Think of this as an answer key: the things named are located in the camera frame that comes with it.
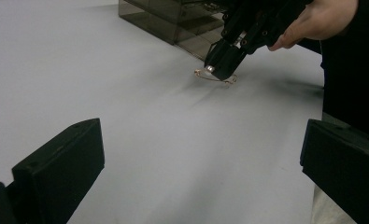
white surface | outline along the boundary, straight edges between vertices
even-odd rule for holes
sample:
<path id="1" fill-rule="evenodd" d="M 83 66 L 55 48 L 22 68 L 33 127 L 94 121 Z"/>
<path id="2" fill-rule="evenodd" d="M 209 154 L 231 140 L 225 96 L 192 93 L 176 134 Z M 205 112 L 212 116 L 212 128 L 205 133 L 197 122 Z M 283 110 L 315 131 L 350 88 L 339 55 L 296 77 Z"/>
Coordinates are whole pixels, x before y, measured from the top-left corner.
<path id="1" fill-rule="evenodd" d="M 304 224 L 300 152 L 321 117 L 320 56 L 259 49 L 230 88 L 118 17 L 118 1 L 0 1 L 0 181 L 100 118 L 106 168 L 71 224 Z"/>

